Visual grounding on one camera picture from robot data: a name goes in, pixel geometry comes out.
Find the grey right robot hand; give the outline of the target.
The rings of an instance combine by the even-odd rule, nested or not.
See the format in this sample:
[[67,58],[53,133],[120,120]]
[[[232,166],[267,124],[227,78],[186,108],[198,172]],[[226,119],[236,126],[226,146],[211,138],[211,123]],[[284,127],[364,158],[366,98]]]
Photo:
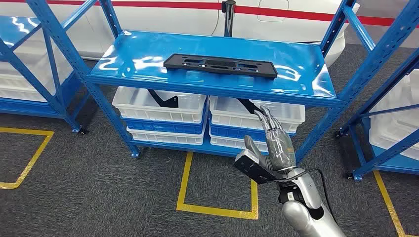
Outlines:
[[260,111],[255,110],[254,113],[262,123],[268,155],[263,155],[248,135],[244,137],[246,148],[254,153],[258,158],[259,165],[265,169],[281,171],[295,167],[296,157],[291,138],[279,121],[264,105],[260,106]]

